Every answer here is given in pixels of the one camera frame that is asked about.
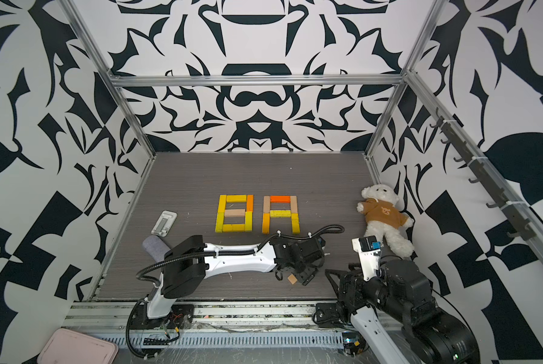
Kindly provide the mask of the yellow block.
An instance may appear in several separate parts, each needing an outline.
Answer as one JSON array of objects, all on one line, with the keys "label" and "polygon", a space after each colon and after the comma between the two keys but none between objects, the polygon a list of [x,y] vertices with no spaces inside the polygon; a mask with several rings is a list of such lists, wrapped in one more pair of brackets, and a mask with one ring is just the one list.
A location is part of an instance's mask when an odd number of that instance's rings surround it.
[{"label": "yellow block", "polygon": [[227,232],[244,232],[246,230],[245,224],[223,224],[222,231]]},{"label": "yellow block", "polygon": [[269,215],[271,218],[290,218],[292,212],[290,210],[271,210]]},{"label": "yellow block", "polygon": [[227,206],[227,196],[220,195],[219,203],[218,203],[218,214],[224,214],[226,206]]},{"label": "yellow block", "polygon": [[216,218],[215,232],[222,233],[224,230],[224,213],[219,212]]},{"label": "yellow block", "polygon": [[227,203],[246,203],[248,200],[247,195],[227,195]]},{"label": "yellow block", "polygon": [[292,226],[292,233],[294,235],[300,234],[300,218],[297,213],[291,214],[291,226]]},{"label": "yellow block", "polygon": [[253,230],[253,213],[247,211],[245,214],[244,231],[251,232]]}]

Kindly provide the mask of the natural wood block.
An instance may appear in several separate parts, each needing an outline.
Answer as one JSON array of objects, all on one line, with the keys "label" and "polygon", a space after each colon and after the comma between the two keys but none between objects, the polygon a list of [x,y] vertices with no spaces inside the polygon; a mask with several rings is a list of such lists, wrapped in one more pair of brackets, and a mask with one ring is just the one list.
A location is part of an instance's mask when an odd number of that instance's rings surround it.
[{"label": "natural wood block", "polygon": [[290,196],[290,211],[291,214],[298,214],[298,204],[297,204],[297,197],[296,196]]},{"label": "natural wood block", "polygon": [[264,196],[263,198],[263,213],[269,214],[271,212],[271,197]]},{"label": "natural wood block", "polygon": [[243,218],[246,216],[245,209],[226,209],[224,211],[225,218]]},{"label": "natural wood block", "polygon": [[298,282],[298,279],[295,275],[290,275],[288,277],[288,281],[292,284],[292,285],[295,285],[297,282]]}]

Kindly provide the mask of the orange block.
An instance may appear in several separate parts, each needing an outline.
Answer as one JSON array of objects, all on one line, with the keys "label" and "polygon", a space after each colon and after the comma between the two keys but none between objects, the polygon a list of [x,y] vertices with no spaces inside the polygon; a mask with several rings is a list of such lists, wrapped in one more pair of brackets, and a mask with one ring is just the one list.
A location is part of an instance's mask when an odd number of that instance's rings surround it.
[{"label": "orange block", "polygon": [[290,203],[290,196],[270,196],[270,203]]},{"label": "orange block", "polygon": [[254,197],[253,195],[248,195],[246,199],[246,211],[253,212],[254,207]]}]

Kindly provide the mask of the yellow block top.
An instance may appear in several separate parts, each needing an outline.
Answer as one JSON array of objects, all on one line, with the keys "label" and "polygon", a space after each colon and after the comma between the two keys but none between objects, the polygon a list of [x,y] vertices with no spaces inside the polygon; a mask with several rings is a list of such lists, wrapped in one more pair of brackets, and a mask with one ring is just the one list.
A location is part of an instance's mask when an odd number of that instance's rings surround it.
[{"label": "yellow block top", "polygon": [[247,195],[227,195],[227,203],[246,203],[248,200]]}]

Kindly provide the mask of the natural wood block bottom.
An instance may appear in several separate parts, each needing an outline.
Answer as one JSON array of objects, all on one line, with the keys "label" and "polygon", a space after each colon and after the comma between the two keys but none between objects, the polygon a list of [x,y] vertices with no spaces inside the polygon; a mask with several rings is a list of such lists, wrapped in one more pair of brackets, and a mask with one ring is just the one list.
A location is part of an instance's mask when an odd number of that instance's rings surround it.
[{"label": "natural wood block bottom", "polygon": [[292,285],[295,285],[297,282],[298,282],[298,279],[295,275],[290,275],[288,277],[288,281],[292,284]]}]

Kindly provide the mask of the orange-yellow block bottom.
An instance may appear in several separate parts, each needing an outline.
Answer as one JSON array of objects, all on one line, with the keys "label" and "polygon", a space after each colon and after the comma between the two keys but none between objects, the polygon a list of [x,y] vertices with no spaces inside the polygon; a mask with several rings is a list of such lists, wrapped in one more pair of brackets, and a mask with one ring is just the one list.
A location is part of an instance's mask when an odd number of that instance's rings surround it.
[{"label": "orange-yellow block bottom", "polygon": [[271,223],[270,213],[265,212],[263,214],[263,219],[262,219],[262,233],[263,234],[269,234],[270,233],[270,223]]}]

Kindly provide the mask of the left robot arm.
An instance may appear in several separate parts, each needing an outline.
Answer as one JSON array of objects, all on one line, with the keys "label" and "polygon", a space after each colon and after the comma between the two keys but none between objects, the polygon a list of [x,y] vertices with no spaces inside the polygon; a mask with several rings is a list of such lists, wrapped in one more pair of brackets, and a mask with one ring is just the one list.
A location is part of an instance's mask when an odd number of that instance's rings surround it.
[{"label": "left robot arm", "polygon": [[340,224],[329,224],[305,237],[277,232],[260,244],[224,246],[208,244],[193,235],[176,247],[159,236],[145,239],[142,248],[155,263],[136,273],[136,279],[153,284],[154,291],[142,299],[145,318],[164,319],[174,302],[188,297],[207,278],[238,272],[273,273],[281,281],[293,276],[306,286],[324,265],[326,234],[342,234]]}]

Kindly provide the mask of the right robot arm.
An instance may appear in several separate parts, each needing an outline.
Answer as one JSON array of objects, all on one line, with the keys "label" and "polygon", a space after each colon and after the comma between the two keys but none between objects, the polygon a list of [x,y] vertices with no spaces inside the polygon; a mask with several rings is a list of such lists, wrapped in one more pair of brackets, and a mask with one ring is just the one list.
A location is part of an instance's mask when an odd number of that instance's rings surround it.
[{"label": "right robot arm", "polygon": [[401,325],[412,353],[423,363],[479,363],[477,340],[471,329],[440,308],[428,278],[410,260],[378,264],[364,277],[359,265],[325,272],[336,296],[333,314],[319,325],[351,325],[381,362],[402,363],[406,358],[386,334],[377,317],[384,312]]}]

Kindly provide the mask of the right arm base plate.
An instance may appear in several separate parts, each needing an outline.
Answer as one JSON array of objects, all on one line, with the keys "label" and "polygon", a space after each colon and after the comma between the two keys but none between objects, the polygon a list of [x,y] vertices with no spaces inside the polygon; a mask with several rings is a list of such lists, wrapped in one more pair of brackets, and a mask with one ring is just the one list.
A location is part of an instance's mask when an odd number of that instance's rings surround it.
[{"label": "right arm base plate", "polygon": [[317,303],[312,321],[320,328],[344,328],[350,324],[347,308],[340,302]]}]

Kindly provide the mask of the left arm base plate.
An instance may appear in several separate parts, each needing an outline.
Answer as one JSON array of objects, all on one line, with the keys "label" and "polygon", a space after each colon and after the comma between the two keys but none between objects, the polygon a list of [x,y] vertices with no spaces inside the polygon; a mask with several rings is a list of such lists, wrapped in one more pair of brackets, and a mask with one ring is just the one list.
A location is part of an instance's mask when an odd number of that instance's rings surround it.
[{"label": "left arm base plate", "polygon": [[193,323],[195,306],[192,304],[174,304],[169,314],[161,318],[150,318],[145,303],[135,306],[127,320],[127,328],[133,330],[168,330],[186,329]]}]

